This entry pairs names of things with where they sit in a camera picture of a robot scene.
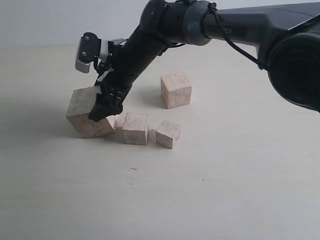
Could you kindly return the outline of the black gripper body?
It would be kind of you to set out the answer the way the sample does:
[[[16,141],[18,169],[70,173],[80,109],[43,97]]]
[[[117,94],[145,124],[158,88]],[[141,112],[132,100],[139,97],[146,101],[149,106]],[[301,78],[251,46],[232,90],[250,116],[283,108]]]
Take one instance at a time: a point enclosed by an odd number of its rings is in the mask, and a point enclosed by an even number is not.
[[[106,70],[98,75],[94,85],[99,86],[100,93],[96,94],[95,104],[110,108],[122,108],[133,84],[122,85],[113,71],[113,69]]]

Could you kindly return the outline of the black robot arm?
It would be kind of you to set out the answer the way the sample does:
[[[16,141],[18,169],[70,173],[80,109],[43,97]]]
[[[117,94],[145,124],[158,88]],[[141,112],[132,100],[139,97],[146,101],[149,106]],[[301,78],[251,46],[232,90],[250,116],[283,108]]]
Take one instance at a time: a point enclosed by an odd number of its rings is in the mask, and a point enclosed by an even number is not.
[[[100,93],[89,118],[100,121],[123,111],[133,82],[158,56],[183,45],[226,41],[267,71],[275,91],[286,101],[320,109],[320,4],[280,4],[217,9],[205,0],[151,0],[123,45],[99,67]]]

